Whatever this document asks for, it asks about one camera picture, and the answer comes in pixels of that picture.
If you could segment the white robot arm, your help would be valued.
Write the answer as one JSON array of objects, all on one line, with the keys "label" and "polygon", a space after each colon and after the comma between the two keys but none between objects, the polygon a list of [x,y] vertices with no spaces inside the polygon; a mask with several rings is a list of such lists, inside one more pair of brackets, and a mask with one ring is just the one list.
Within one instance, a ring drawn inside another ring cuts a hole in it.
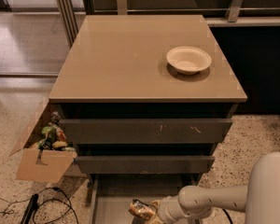
[{"label": "white robot arm", "polygon": [[245,224],[280,224],[280,152],[261,157],[246,185],[206,189],[185,186],[157,202],[147,224],[176,224],[182,218],[209,217],[214,208],[245,213]]}]

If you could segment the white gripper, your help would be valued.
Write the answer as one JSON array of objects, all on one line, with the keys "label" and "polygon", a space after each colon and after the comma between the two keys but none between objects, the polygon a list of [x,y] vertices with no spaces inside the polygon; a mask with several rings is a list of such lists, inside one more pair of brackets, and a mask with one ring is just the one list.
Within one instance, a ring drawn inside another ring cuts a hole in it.
[{"label": "white gripper", "polygon": [[175,224],[179,219],[188,218],[186,211],[181,207],[178,197],[168,196],[160,200],[155,200],[150,205],[158,209],[158,216],[154,216],[146,224]]}]

